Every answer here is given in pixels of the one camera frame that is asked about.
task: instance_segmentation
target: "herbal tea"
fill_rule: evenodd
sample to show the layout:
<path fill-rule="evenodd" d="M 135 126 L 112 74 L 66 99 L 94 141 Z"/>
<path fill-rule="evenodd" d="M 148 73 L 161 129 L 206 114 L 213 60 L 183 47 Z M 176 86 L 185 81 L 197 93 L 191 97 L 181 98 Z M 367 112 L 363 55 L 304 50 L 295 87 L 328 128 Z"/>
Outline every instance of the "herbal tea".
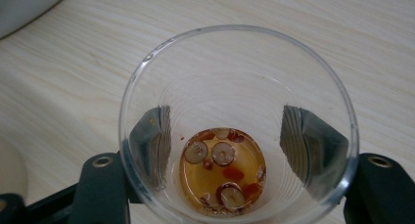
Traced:
<path fill-rule="evenodd" d="M 248 134 L 212 128 L 194 135 L 180 159 L 185 198 L 201 214 L 243 214 L 262 193 L 265 159 Z"/>

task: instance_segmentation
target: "plastic cup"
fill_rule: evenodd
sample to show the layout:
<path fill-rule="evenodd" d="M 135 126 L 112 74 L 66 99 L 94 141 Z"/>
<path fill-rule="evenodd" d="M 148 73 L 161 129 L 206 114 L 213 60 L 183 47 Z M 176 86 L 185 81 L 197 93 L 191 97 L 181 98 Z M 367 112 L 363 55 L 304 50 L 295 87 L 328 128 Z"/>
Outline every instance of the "plastic cup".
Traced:
<path fill-rule="evenodd" d="M 306 110 L 313 115 L 311 131 L 315 122 L 324 122 L 317 126 L 318 137 L 330 141 L 326 134 L 333 131 L 342 138 L 341 145 L 332 140 L 312 148 L 312 140 L 296 138 L 301 132 L 284 144 L 286 106 L 297 110 L 299 121 L 288 124 L 294 131 L 307 124 L 301 119 Z M 137 130 L 138 122 L 147 121 L 159 131 Z M 216 127 L 248 133 L 266 163 L 259 199 L 244 214 L 228 218 L 206 216 L 189 205 L 178 172 L 186 141 Z M 293 143 L 296 140 L 303 140 L 301 147 Z M 128 82 L 119 141 L 133 189 L 171 223 L 316 221 L 345 194 L 358 157 L 355 115 L 334 71 L 297 40 L 249 25 L 191 30 L 150 52 Z"/>

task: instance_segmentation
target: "wood grain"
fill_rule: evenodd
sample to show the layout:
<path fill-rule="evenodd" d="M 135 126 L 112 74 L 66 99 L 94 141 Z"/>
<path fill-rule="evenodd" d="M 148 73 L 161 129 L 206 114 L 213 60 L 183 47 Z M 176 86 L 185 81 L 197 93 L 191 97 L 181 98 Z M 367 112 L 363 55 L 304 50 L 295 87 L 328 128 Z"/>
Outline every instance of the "wood grain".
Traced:
<path fill-rule="evenodd" d="M 286 33 L 320 54 L 350 95 L 361 152 L 415 178 L 414 0 L 64 0 L 0 41 L 0 142 L 28 173 L 27 203 L 115 152 L 119 106 L 146 54 L 186 30 L 227 23 Z M 319 223 L 344 223 L 342 205 Z M 133 206 L 134 223 L 160 223 Z"/>

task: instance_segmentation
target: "metal bolt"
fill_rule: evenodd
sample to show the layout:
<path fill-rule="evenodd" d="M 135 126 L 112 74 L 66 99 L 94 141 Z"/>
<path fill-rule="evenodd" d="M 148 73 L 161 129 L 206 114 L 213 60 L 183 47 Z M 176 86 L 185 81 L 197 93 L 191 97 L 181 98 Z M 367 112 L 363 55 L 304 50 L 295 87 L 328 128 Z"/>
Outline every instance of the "metal bolt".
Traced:
<path fill-rule="evenodd" d="M 377 166 L 383 167 L 383 168 L 390 168 L 392 167 L 392 164 L 382 157 L 368 157 L 369 161 Z"/>
<path fill-rule="evenodd" d="M 92 163 L 94 167 L 105 167 L 113 162 L 111 157 L 99 157 Z"/>

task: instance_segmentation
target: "round slice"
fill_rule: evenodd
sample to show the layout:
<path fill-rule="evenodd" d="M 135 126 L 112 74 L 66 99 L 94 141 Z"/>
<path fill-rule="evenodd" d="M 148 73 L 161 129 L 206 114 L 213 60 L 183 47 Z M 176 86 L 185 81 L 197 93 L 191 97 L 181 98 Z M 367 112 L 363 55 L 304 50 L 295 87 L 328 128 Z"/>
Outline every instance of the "round slice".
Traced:
<path fill-rule="evenodd" d="M 217 139 L 225 140 L 229 135 L 229 128 L 214 128 L 211 132 L 216 136 Z"/>
<path fill-rule="evenodd" d="M 201 203 L 209 208 L 218 209 L 219 203 L 217 202 L 216 196 L 213 196 L 211 193 L 204 193 L 200 199 Z"/>
<path fill-rule="evenodd" d="M 219 166 L 227 166 L 235 159 L 235 149 L 227 143 L 220 142 L 211 150 L 213 161 Z"/>
<path fill-rule="evenodd" d="M 186 161 L 192 164 L 202 162 L 208 156 L 208 146 L 204 142 L 193 142 L 184 152 Z"/>
<path fill-rule="evenodd" d="M 231 212 L 238 211 L 245 206 L 244 194 L 236 186 L 224 184 L 216 192 L 220 198 L 220 203 Z"/>

